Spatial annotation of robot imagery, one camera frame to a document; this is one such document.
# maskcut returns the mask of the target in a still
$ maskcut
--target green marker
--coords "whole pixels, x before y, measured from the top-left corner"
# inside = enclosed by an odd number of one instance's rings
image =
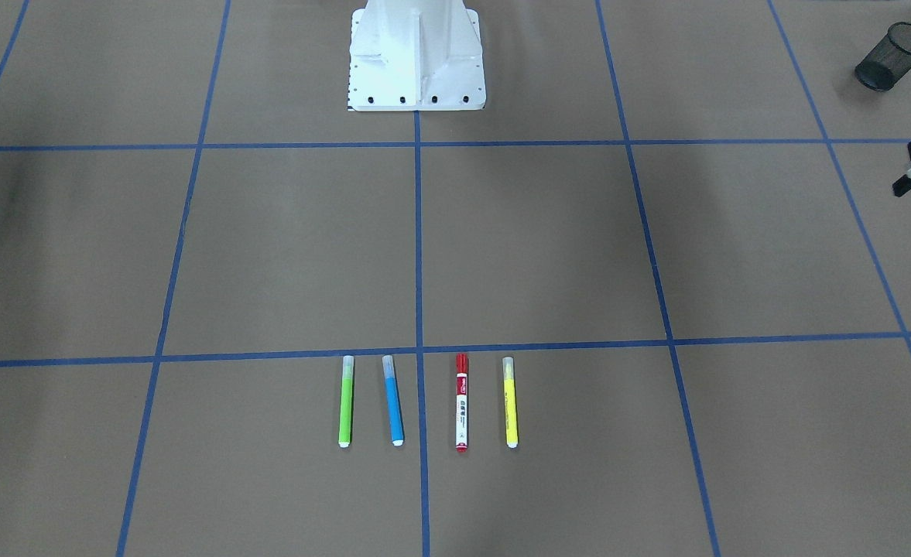
[[[338,446],[352,442],[352,375],[355,357],[346,356],[341,362],[341,416],[338,419]]]

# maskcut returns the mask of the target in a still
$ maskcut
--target horizontal blue line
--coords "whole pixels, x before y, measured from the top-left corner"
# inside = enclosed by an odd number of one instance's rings
[[[712,337],[712,338],[683,338],[672,342],[676,346],[710,346],[717,344],[768,344],[790,342],[830,342],[840,340],[871,340],[903,338],[901,332],[876,332],[876,333],[831,333],[823,335],[769,335],[756,337]]]
[[[95,366],[95,364],[151,364],[155,356],[42,357],[37,360],[0,360],[0,367]]]
[[[907,138],[658,138],[657,140],[577,140],[577,141],[435,141],[421,142],[424,148],[444,147],[584,147],[584,145],[823,145],[834,144],[907,144]],[[412,148],[413,142],[205,142],[203,149],[397,149]],[[182,151],[197,148],[194,142],[118,145],[0,145],[0,152],[59,151]]]
[[[873,333],[830,333],[822,335],[768,335],[753,337],[701,337],[674,339],[676,346],[710,346],[727,344],[770,344],[831,342],[844,340],[872,340],[904,338],[898,331]],[[596,342],[547,342],[518,344],[465,344],[425,346],[425,354],[448,354],[455,352],[523,352],[534,350],[590,350],[644,348],[667,346],[665,339],[596,341]],[[225,362],[238,360],[289,360],[299,357],[341,357],[381,356],[385,354],[416,354],[417,348],[358,348],[349,350],[286,350],[278,352],[227,352],[217,354],[173,354],[156,356],[112,356],[112,357],[50,357],[35,360],[0,360],[0,367],[51,367],[51,366],[94,366],[94,364],[151,364],[178,362]]]

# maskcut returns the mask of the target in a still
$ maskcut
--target blue marker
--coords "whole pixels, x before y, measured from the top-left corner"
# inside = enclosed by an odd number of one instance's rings
[[[403,420],[399,416],[399,392],[396,390],[396,372],[392,369],[392,356],[383,357],[383,378],[387,385],[387,406],[390,406],[390,436],[394,447],[403,444]]]

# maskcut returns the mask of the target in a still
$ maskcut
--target black mesh cup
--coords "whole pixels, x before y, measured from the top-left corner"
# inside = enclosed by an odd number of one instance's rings
[[[897,22],[854,69],[858,81],[874,91],[889,91],[911,70],[911,22]]]

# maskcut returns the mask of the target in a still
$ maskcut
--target red and white marker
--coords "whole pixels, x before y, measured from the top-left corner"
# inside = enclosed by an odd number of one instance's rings
[[[455,450],[469,450],[469,356],[455,357]]]

